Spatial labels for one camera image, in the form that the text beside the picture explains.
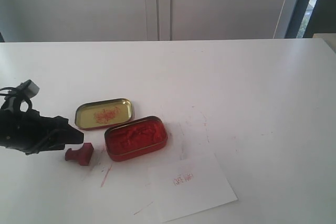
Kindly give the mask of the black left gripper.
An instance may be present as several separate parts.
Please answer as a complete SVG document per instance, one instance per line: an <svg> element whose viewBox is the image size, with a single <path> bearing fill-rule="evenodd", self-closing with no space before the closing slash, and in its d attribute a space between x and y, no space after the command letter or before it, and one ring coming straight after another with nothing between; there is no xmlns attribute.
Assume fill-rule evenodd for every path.
<svg viewBox="0 0 336 224"><path fill-rule="evenodd" d="M82 144L84 134L69 125L62 116L40 116L39 112L14 113L1 110L1 147L26 155L43 151L61 151L66 145Z"/></svg>

